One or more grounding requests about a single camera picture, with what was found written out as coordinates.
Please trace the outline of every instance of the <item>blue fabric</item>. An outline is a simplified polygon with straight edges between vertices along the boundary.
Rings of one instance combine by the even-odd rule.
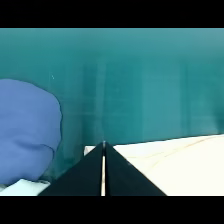
[[[26,82],[0,80],[0,184],[40,178],[60,143],[60,122],[52,94]]]

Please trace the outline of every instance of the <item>teal wall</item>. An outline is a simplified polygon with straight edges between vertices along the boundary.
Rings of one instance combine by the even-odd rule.
[[[54,176],[102,140],[224,131],[224,29],[0,29],[0,78],[60,101]]]

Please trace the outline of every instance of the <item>blue cloth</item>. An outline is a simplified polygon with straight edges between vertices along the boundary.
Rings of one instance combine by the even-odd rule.
[[[0,80],[0,184],[40,178],[60,143],[60,122],[52,94],[26,82]]]

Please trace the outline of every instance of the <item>light blue cloth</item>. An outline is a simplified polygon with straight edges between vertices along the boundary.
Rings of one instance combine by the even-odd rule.
[[[60,143],[60,122],[52,94],[26,82],[0,80],[0,184],[40,178]]]

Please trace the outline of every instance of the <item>white cloth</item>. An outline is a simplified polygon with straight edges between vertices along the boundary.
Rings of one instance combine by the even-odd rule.
[[[49,185],[47,181],[31,182],[21,179],[9,187],[0,186],[0,196],[37,196]]]
[[[167,195],[224,196],[224,135],[114,148]]]

